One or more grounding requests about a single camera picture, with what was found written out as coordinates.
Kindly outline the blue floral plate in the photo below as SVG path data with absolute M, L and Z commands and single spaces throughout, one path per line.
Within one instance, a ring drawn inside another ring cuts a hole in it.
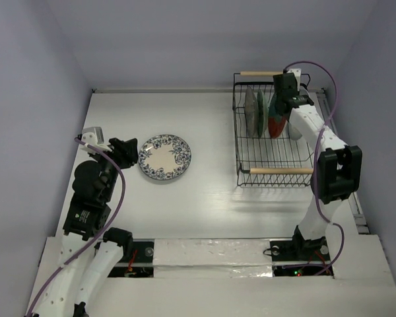
M 151 137 L 139 149 L 138 165 L 149 178 L 170 181 L 180 177 L 191 164 L 191 148 L 177 135 Z

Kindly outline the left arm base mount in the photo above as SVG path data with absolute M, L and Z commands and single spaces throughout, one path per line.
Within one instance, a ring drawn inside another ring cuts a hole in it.
M 137 240 L 131 232 L 117 228 L 110 228 L 103 238 L 104 242 L 116 242 L 123 250 L 123 256 L 110 271 L 109 278 L 154 277 L 154 240 Z

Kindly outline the black wire dish rack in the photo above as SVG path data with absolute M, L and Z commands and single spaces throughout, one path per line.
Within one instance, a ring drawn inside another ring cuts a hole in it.
M 234 73 L 232 110 L 236 184 L 241 187 L 303 188 L 309 186 L 313 151 L 304 139 L 292 140 L 286 126 L 273 139 L 266 130 L 262 136 L 247 134 L 246 89 L 262 92 L 268 102 L 274 97 L 271 79 L 251 79 Z

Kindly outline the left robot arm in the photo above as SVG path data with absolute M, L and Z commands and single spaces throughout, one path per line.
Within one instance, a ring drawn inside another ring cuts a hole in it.
M 57 267 L 40 287 L 27 316 L 88 316 L 115 264 L 133 254 L 133 235 L 112 226 L 119 209 L 108 204 L 118 180 L 126 190 L 123 170 L 138 161 L 137 139 L 112 138 L 105 145 L 85 133 L 75 141 L 91 159 L 74 171 Z

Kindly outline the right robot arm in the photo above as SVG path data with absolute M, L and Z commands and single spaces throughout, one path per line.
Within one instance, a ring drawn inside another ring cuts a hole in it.
M 347 145 L 327 126 L 312 99 L 299 93 L 293 73 L 275 75 L 273 80 L 276 113 L 286 118 L 313 149 L 313 197 L 290 245 L 280 249 L 305 260 L 325 242 L 327 226 L 341 202 L 359 188 L 362 150 Z

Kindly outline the red and teal plate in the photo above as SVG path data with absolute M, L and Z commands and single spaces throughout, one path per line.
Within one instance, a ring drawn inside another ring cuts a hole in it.
M 272 139 L 279 137 L 286 125 L 286 118 L 277 114 L 275 104 L 277 101 L 277 94 L 274 93 L 269 104 L 269 114 L 268 114 L 268 131 Z

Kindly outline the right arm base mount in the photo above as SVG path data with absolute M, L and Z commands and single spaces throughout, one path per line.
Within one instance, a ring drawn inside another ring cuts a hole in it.
M 290 239 L 271 240 L 263 255 L 275 262 L 275 276 L 333 275 L 324 234 L 320 238 L 305 239 L 299 227 L 296 227 Z

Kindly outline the white bowl plate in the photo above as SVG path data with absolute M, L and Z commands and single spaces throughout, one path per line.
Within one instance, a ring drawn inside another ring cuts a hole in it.
M 290 122 L 288 122 L 287 132 L 289 138 L 293 141 L 298 141 L 302 138 L 302 134 Z

